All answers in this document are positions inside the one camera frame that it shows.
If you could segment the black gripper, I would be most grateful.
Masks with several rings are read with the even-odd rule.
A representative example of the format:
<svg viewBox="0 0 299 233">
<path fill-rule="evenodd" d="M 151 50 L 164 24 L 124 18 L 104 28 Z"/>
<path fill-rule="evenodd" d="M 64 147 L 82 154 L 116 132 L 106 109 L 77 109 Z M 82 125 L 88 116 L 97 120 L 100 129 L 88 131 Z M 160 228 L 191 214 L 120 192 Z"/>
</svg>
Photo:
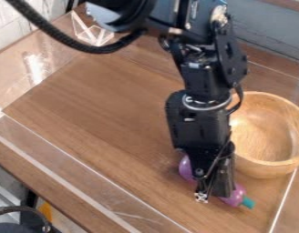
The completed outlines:
<svg viewBox="0 0 299 233">
<path fill-rule="evenodd" d="M 208 203 L 211 194 L 228 198 L 235 190 L 235 144 L 230 115 L 223 107 L 201 111 L 184 103 L 187 94 L 173 92 L 165 101 L 169 138 L 175 149 L 188 155 L 197 182 L 196 202 Z"/>
</svg>

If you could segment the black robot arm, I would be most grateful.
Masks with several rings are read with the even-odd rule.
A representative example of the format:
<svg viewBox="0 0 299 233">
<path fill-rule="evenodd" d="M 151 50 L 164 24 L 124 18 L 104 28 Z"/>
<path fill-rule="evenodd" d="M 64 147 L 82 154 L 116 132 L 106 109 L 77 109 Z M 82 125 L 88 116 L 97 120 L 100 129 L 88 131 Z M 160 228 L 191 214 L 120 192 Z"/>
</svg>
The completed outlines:
<svg viewBox="0 0 299 233">
<path fill-rule="evenodd" d="M 236 189 L 230 117 L 240 104 L 247 56 L 226 0 L 86 0 L 88 15 L 106 30 L 144 28 L 172 56 L 184 89 L 165 102 L 172 146 L 183 151 L 196 181 L 195 199 L 228 198 Z"/>
</svg>

